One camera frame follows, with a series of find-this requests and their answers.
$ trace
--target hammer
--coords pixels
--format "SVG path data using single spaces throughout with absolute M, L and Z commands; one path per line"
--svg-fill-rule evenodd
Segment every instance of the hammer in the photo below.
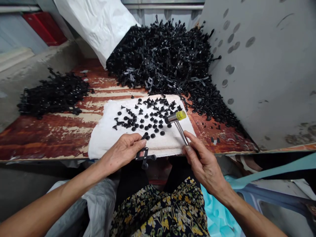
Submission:
M 165 123 L 166 124 L 171 124 L 171 123 L 175 123 L 175 126 L 177 127 L 185 145 L 190 145 L 188 142 L 188 139 L 186 138 L 186 136 L 183 133 L 183 129 L 179 123 L 180 120 L 183 120 L 187 117 L 187 115 L 185 114 L 185 112 L 183 110 L 178 111 L 172 115 L 169 115 L 168 117 L 165 118 Z

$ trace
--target metal hammer handle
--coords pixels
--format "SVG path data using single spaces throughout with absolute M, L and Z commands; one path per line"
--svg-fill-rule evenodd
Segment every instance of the metal hammer handle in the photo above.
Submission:
M 181 137 L 182 137 L 182 139 L 183 139 L 185 145 L 186 145 L 186 146 L 187 146 L 187 145 L 190 145 L 189 142 L 188 142 L 187 137 L 184 135 L 183 129 L 182 129 L 182 127 L 181 127 L 179 121 L 176 121 L 176 122 L 174 122 L 174 123 L 175 123 L 175 126 L 177 127 L 177 129 L 178 129 L 178 131 L 179 131 L 179 133 L 180 133 L 180 135 L 181 135 Z

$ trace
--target white towel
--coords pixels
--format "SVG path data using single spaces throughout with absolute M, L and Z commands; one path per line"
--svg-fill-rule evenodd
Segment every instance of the white towel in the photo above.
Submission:
M 114 128 L 112 128 L 117 123 L 114 120 L 114 118 L 118 117 L 119 121 L 124 121 L 124 116 L 128 116 L 130 118 L 130 115 L 126 112 L 126 109 L 121 109 L 121 106 L 131 109 L 132 113 L 134 113 L 137 116 L 136 123 L 138 123 L 139 125 L 141 125 L 141 119 L 145 120 L 145 122 L 143 123 L 144 126 L 147 126 L 149 123 L 154 125 L 154 123 L 150 121 L 150 113 L 155 113 L 157 111 L 153 110 L 153 107 L 147 109 L 147 106 L 143 104 L 143 101 L 147 100 L 148 98 L 155 100 L 156 98 L 161 98 L 161 95 L 142 97 L 141 105 L 137 104 L 138 98 L 120 101 L 109 100 L 104 105 L 103 117 L 99 120 L 99 123 L 95 126 L 91 134 L 88 150 L 88 155 L 90 159 L 100 159 L 103 156 L 103 154 L 114 145 L 114 143 L 120 138 L 120 136 L 125 133 L 139 133 L 141 136 L 143 136 L 145 132 L 148 132 L 149 136 L 151 134 L 155 134 L 155 138 L 151 138 L 149 141 L 147 141 L 146 147 L 149 148 L 148 155 L 156 155 L 157 157 L 163 157 L 170 155 L 179 155 L 182 153 L 184 142 L 174 124 L 171 128 L 168 128 L 164 122 L 164 127 L 162 129 L 159 129 L 159 133 L 155 133 L 153 128 L 150 128 L 149 130 L 145 131 L 144 128 L 140 129 L 138 127 L 135 132 L 133 132 L 131 128 L 124 128 L 122 126 L 117 126 L 117 131 Z M 185 111 L 183 103 L 180 100 L 179 96 L 166 95 L 166 99 L 169 103 L 175 101 L 175 106 L 177 107 L 178 105 L 180 105 L 181 108 Z M 157 104 L 157 107 L 159 108 L 161 108 L 162 106 L 163 104 Z M 143 109 L 143 115 L 138 115 L 140 108 Z M 158 121 L 164 121 L 163 118 L 159 118 L 158 116 L 154 116 L 154 118 Z M 183 130 L 187 130 L 195 135 L 192 124 L 188 117 L 184 120 L 181 120 L 180 124 Z M 165 132 L 164 136 L 160 135 L 161 131 Z

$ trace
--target red box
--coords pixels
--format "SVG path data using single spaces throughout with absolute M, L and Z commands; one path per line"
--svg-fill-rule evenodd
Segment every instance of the red box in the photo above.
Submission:
M 48 12 L 24 14 L 23 18 L 48 46 L 57 46 L 67 41 Z

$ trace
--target pile of black plastic parts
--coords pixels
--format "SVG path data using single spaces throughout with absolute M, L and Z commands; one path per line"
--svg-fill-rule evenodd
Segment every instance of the pile of black plastic parts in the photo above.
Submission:
M 63 113 L 70 111 L 79 115 L 82 110 L 76 108 L 78 101 L 84 100 L 88 92 L 94 93 L 90 89 L 88 82 L 73 72 L 62 75 L 54 73 L 52 68 L 48 68 L 53 76 L 49 76 L 49 81 L 41 80 L 41 86 L 24 89 L 21 95 L 21 103 L 18 104 L 21 115 L 31 115 L 37 119 L 42 119 L 47 113 Z
M 206 120 L 213 117 L 227 127 L 235 127 L 246 136 L 238 119 L 223 102 L 220 92 L 208 74 L 214 58 L 208 42 L 211 34 L 201 28 L 187 31 L 185 24 L 173 20 L 156 21 L 147 26 L 133 26 L 107 60 L 109 75 L 116 76 L 118 85 L 145 87 L 149 95 L 179 94 L 186 108 L 192 107 Z

